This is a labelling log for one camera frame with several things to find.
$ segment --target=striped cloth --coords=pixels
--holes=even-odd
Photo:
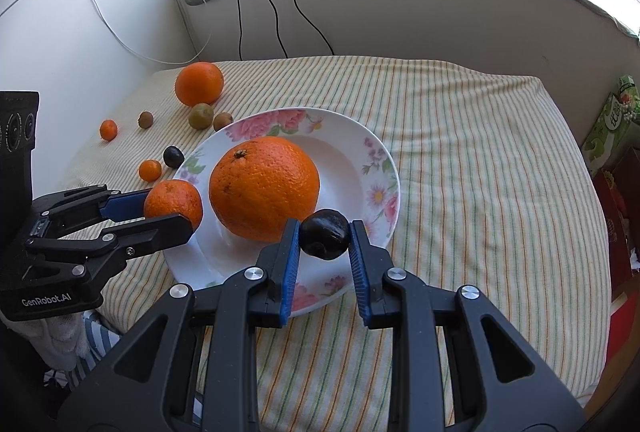
[[[606,226],[574,138],[538,79],[360,56],[218,65],[218,112],[240,119],[320,107],[375,132],[401,179],[389,245],[396,265],[450,290],[478,285],[574,395],[596,382],[609,325]],[[160,159],[168,145],[188,155],[211,134],[188,126],[189,110],[173,94],[178,71],[156,73],[126,98],[112,115],[119,136],[89,141],[66,188],[144,188],[140,161]],[[142,110],[156,118],[147,131],[136,124]],[[172,284],[161,253],[136,259],[106,285],[99,311],[124,332]],[[259,330],[257,355],[266,427],[385,430],[391,333],[363,327],[352,293],[282,330]],[[443,377],[448,385],[446,366]],[[451,420],[450,398],[446,415]]]
[[[71,390],[78,388],[82,380],[89,375],[89,372],[94,370],[98,362],[120,341],[120,334],[111,327],[109,322],[105,322],[104,319],[100,318],[100,315],[94,310],[82,313],[82,325],[89,343],[89,352],[84,358],[78,356],[75,368],[64,373],[66,382],[68,382]],[[61,372],[51,370],[45,373],[44,381],[47,382],[51,378],[56,378],[60,381],[59,374]],[[200,419],[202,418],[202,398],[201,394],[196,393],[193,400],[193,424],[196,426],[200,425]]]

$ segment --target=large orange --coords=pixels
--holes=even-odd
[[[146,218],[180,213],[191,221],[195,231],[202,222],[202,200],[196,187],[181,179],[161,181],[146,195]]]
[[[175,79],[175,95],[181,103],[193,107],[213,103],[222,94],[225,78],[217,65],[196,62],[187,65]]]
[[[233,147],[209,179],[218,220],[239,237],[276,242],[289,217],[316,209],[320,177],[311,158],[281,137],[259,137]]]

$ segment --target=floral plate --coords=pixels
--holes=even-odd
[[[264,243],[236,237],[220,224],[209,204],[209,176],[238,142],[265,135],[285,137],[313,159],[320,175],[316,209],[333,208],[350,221],[362,219],[373,245],[389,243],[398,221],[400,192],[398,170],[382,142],[341,114],[319,108],[280,108],[216,132],[176,172],[176,179],[196,186],[204,205],[204,218],[191,240],[164,252],[178,282],[203,289],[255,264]],[[292,316],[328,304],[351,284],[348,253],[324,261],[301,252]]]

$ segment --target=white cable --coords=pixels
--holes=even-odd
[[[202,53],[202,51],[205,49],[205,47],[207,47],[207,45],[209,45],[209,41],[211,39],[211,35],[213,33],[213,29],[210,28],[209,29],[209,38],[207,38],[207,41],[205,42],[205,44],[202,46],[202,49],[200,49],[196,55],[191,59],[191,60],[187,60],[186,62],[163,62],[162,60],[156,60],[154,58],[149,58],[148,56],[145,56],[144,54],[140,54],[138,52],[136,52],[135,50],[131,49],[129,46],[127,46],[127,44],[125,44],[120,37],[115,33],[115,31],[111,28],[111,26],[109,25],[109,23],[107,22],[106,18],[104,18],[104,15],[102,14],[102,11],[100,11],[100,7],[98,6],[98,2],[96,2],[95,0],[91,0],[91,2],[94,4],[94,8],[96,10],[96,12],[98,13],[98,16],[100,17],[100,20],[102,20],[102,23],[105,25],[105,27],[107,27],[107,29],[109,30],[109,32],[113,35],[113,37],[118,41],[118,43],[124,47],[125,49],[127,49],[131,54],[133,54],[134,56],[137,56],[139,58],[142,58],[144,60],[149,60],[150,62],[156,62],[156,63],[164,63],[165,65],[186,65],[187,63],[191,63],[193,62],[193,60],[195,60],[198,56],[200,56],[200,54]]]

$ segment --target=pink flower pattern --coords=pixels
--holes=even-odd
[[[362,166],[362,174],[366,176],[372,171],[376,173],[382,171],[385,179],[390,179],[394,175],[394,166],[386,150],[377,145],[370,137],[364,139],[364,147],[367,151],[369,162]],[[369,239],[376,234],[376,222],[383,215],[389,228],[387,235],[391,234],[391,229],[398,216],[398,190],[394,179],[389,181],[387,186],[381,185],[380,183],[373,183],[369,187],[369,190],[367,190],[367,204],[371,208],[380,210],[375,219],[364,221]]]
[[[276,112],[278,125],[286,130],[298,130],[298,125],[305,117],[304,110],[278,110]]]
[[[280,132],[291,135],[300,131],[300,123],[309,119],[310,125],[305,129],[309,134],[322,127],[322,118],[312,120],[306,115],[306,111],[300,108],[275,110],[256,114],[246,119],[241,119],[225,129],[226,135],[231,141],[246,141],[266,135],[276,136]]]
[[[362,221],[362,224],[364,225],[364,229],[367,232],[367,238],[369,238],[369,242],[371,242],[371,240],[376,235],[376,226],[372,221],[368,221],[366,219]]]
[[[305,307],[312,306],[320,299],[313,293],[309,293],[303,285],[296,282],[296,287],[293,290],[293,303],[291,304],[291,311],[300,311]]]
[[[386,221],[389,224],[393,224],[393,221],[396,219],[396,213],[398,212],[398,194],[395,193],[391,199],[385,205],[383,210],[385,212]]]
[[[226,135],[234,142],[262,137],[267,134],[271,125],[273,125],[275,121],[274,114],[274,112],[265,112],[264,114],[258,114],[232,123],[226,129]]]
[[[325,296],[330,297],[331,295],[335,295],[338,291],[340,291],[340,289],[342,289],[346,285],[347,285],[347,279],[342,275],[336,275],[335,277],[332,277],[331,280],[329,280],[329,282],[324,283],[324,287],[326,287],[328,290]]]

